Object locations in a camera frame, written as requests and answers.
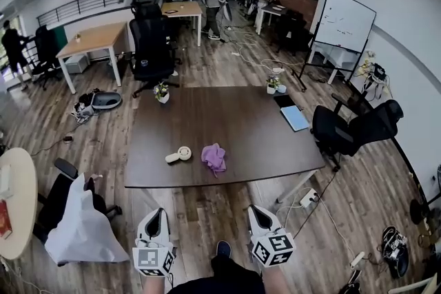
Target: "black pants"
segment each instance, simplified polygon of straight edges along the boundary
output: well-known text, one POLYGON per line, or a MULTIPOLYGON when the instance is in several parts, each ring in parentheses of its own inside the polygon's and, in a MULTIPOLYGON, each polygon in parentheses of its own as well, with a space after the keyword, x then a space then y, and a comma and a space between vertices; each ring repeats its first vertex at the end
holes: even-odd
POLYGON ((207 23, 205 24, 204 30, 208 31, 210 28, 215 36, 220 36, 218 23, 216 21, 216 15, 220 8, 207 8, 207 23))
POLYGON ((225 255, 212 260, 214 275, 178 285, 169 294, 265 294, 262 278, 225 255))

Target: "blue shoe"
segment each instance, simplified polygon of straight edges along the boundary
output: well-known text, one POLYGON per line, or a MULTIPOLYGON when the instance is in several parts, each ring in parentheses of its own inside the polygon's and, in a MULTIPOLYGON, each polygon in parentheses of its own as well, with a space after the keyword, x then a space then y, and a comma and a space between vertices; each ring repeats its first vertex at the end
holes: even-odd
POLYGON ((216 255, 225 255, 228 258, 232 256, 232 247, 224 240, 218 242, 216 255))

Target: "white flower pot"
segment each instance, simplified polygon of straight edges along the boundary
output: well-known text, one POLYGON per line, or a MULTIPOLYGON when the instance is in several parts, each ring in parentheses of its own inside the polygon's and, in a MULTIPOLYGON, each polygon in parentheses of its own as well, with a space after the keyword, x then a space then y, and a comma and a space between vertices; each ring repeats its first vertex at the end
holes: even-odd
POLYGON ((275 94, 276 89, 274 87, 270 87, 269 85, 267 85, 267 93, 268 94, 275 94))
POLYGON ((285 85, 279 85, 277 87, 277 92, 278 93, 285 93, 287 91, 287 87, 285 85))
POLYGON ((158 101, 161 102, 162 104, 166 104, 166 102, 168 102, 169 99, 170 99, 170 94, 167 93, 164 97, 160 97, 158 101))

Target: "purple towel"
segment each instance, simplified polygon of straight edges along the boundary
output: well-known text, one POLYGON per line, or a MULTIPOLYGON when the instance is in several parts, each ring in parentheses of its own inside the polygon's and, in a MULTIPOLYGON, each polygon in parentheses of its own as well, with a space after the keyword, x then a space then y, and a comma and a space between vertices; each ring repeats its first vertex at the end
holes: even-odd
POLYGON ((224 157, 225 150, 221 148, 218 143, 211 146, 205 146, 202 150, 202 161, 207 163, 208 167, 214 172, 216 177, 217 171, 225 171, 227 169, 225 161, 223 160, 224 157))

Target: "person in black clothing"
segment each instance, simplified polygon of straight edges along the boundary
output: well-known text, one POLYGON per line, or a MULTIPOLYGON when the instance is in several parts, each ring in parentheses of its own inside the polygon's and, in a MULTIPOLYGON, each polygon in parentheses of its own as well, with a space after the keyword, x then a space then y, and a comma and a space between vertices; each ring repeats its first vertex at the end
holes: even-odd
POLYGON ((9 20, 5 21, 3 28, 5 29, 5 34, 1 39, 1 44, 3 44, 3 47, 6 50, 6 55, 8 55, 9 66, 11 70, 17 74, 17 77, 21 82, 21 90, 26 90, 28 85, 25 84, 22 75, 19 74, 19 64, 22 71, 23 68, 26 67, 26 71, 32 79, 32 71, 22 52, 24 45, 21 44, 21 42, 27 41, 28 37, 20 36, 17 30, 11 28, 9 20))
MULTIPOLYGON (((265 268, 262 277, 244 269, 231 259, 232 249, 220 241, 212 259, 213 277, 200 278, 178 285, 168 294, 290 294, 279 266, 265 268)), ((164 277, 147 277, 143 294, 164 294, 164 277)))

